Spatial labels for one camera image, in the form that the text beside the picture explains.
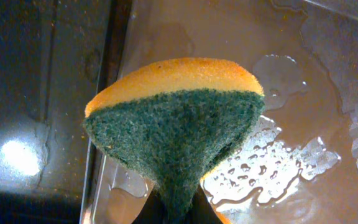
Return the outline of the yellow green sponge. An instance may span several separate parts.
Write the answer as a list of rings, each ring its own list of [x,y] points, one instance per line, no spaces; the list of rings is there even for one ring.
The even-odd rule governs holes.
[[[144,66],[98,93],[83,127],[105,155],[154,182],[154,216],[185,223],[200,180],[242,145],[264,110],[258,79],[216,58]]]

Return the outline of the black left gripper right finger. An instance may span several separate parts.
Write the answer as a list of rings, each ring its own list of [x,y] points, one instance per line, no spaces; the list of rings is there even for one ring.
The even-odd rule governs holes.
[[[208,202],[201,186],[198,186],[197,191],[193,196],[191,224],[223,224]]]

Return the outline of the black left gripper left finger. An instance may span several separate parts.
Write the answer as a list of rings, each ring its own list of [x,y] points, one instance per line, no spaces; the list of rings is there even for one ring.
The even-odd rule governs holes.
[[[149,194],[142,210],[132,224],[165,224],[166,209],[160,194],[153,189]]]

